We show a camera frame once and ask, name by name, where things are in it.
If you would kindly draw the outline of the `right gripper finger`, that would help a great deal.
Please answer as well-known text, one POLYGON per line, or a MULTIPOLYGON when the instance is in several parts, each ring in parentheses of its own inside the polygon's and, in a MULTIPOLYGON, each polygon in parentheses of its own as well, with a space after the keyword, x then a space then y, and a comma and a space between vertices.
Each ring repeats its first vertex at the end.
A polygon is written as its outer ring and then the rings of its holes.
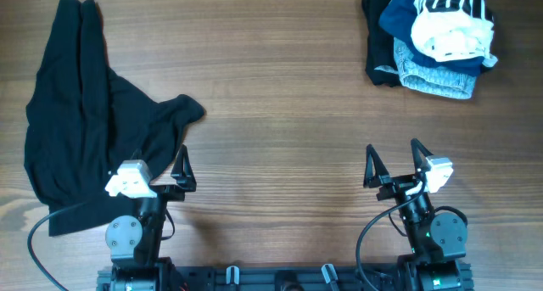
POLYGON ((433 155, 417 138, 411 140, 411 152, 415 171, 422 169, 423 160, 433 155))
POLYGON ((386 166, 371 144, 368 144, 366 147, 366 159, 364 187, 382 187, 392 182, 386 166))

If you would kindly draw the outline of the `black t-shirt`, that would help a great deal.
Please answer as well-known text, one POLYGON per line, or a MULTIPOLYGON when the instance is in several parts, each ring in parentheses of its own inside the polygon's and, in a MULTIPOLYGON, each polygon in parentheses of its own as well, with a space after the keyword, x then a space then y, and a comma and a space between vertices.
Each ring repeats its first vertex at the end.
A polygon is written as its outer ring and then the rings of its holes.
POLYGON ((113 173, 139 152, 160 175, 204 108, 187 95, 157 103, 116 75, 96 3, 60 0, 26 116, 24 167, 60 236, 130 215, 134 199, 106 193, 113 173))

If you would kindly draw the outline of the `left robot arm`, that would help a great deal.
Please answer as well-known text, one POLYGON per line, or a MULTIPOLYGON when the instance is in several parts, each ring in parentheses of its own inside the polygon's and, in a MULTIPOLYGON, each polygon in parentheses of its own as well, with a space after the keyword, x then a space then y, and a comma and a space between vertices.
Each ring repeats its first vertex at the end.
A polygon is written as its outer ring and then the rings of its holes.
POLYGON ((110 249, 112 269, 98 274, 97 290, 189 289, 171 258, 159 257, 160 245, 168 238, 163 234, 165 221, 172 220, 167 204, 182 202, 197 187, 184 145, 177 153, 171 177, 173 184, 153 185, 145 161, 130 159, 123 161, 110 178, 105 187, 108 194, 136 201, 137 209, 131 215, 115 218, 107 227, 105 242, 110 249))

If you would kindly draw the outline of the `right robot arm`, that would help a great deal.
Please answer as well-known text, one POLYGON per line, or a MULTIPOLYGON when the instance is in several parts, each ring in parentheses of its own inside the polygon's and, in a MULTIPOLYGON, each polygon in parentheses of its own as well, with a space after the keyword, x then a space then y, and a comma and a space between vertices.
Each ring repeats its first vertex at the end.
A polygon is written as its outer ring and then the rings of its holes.
POLYGON ((468 218, 459 209, 443 205, 434 207, 429 195, 437 193, 450 179, 452 161, 430 152, 418 139, 411 140, 414 172, 391 176, 376 149, 366 147, 366 168, 363 186, 377 188, 379 201, 392 199, 395 206, 372 218, 362 229, 355 247, 355 263, 361 280, 376 290, 367 276, 361 249, 364 237, 384 217, 394 212, 400 216, 404 229, 399 234, 408 240, 411 253, 396 262, 398 290, 465 290, 468 218))

